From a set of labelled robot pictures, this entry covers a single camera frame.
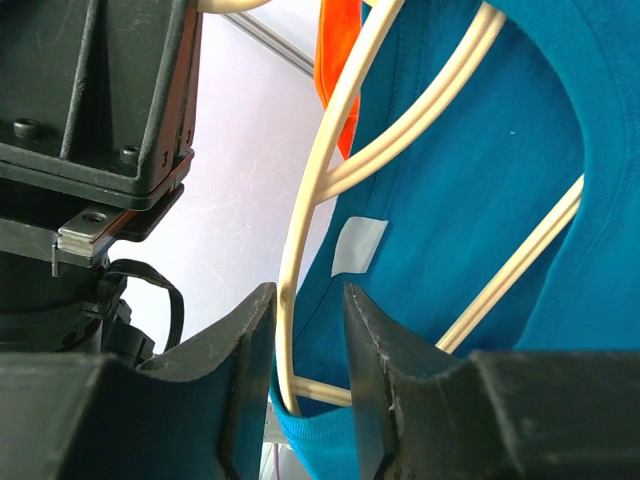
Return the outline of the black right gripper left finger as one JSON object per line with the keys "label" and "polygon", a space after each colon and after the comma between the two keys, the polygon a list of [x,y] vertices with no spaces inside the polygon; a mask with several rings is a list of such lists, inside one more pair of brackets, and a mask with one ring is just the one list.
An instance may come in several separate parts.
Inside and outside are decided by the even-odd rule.
{"label": "black right gripper left finger", "polygon": [[139,367],[110,355],[1,358],[5,479],[255,479],[275,287]]}

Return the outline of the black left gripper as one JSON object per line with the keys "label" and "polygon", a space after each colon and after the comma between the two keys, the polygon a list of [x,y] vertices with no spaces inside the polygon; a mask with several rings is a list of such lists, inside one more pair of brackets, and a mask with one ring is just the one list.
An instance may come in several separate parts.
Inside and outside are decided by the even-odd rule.
{"label": "black left gripper", "polygon": [[1,5],[1,248],[87,267],[144,241],[194,157],[191,1]]}

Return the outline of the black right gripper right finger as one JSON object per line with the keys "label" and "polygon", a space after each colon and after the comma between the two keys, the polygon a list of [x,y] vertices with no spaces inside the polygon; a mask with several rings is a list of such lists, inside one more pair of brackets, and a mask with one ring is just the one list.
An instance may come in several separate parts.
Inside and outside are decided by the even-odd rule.
{"label": "black right gripper right finger", "polygon": [[634,352],[475,353],[458,359],[343,296],[364,479],[635,479]]}

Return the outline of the cream wooden hanger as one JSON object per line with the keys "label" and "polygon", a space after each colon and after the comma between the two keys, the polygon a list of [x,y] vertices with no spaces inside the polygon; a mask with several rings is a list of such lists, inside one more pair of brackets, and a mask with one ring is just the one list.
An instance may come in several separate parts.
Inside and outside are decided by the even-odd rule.
{"label": "cream wooden hanger", "polygon": [[[371,64],[402,2],[373,1],[337,81],[311,148],[296,197],[282,254],[277,289],[276,364],[286,410],[299,412],[298,397],[348,406],[348,390],[299,377],[293,367],[293,319],[302,255],[316,206],[355,186],[380,170],[417,139],[453,101],[487,55],[506,16],[489,3],[479,7],[462,40],[441,71],[414,104],[385,132],[345,164],[329,169],[336,147]],[[471,304],[438,340],[437,348],[454,352],[489,311],[575,217],[584,180],[578,178],[538,226],[518,247]]]}

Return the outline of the teal blue t shirt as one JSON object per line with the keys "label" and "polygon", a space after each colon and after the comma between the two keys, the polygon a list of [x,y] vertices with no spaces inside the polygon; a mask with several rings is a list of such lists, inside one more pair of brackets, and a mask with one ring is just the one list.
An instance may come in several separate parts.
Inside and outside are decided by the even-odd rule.
{"label": "teal blue t shirt", "polygon": [[356,479],[353,413],[296,398],[295,376],[348,385],[342,296],[353,281],[439,340],[579,177],[575,219],[458,346],[639,346],[639,5],[499,1],[470,80],[398,157],[341,194],[300,274],[301,190],[280,268],[272,398],[315,479]]}

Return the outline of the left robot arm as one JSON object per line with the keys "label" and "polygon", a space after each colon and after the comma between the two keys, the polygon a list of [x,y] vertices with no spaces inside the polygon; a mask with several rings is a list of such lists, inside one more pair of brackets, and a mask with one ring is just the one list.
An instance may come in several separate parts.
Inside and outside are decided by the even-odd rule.
{"label": "left robot arm", "polygon": [[152,267],[111,261],[183,193],[194,151],[202,16],[192,1],[1,5],[1,348],[99,352],[133,364],[152,341],[130,324],[131,278],[177,290]]}

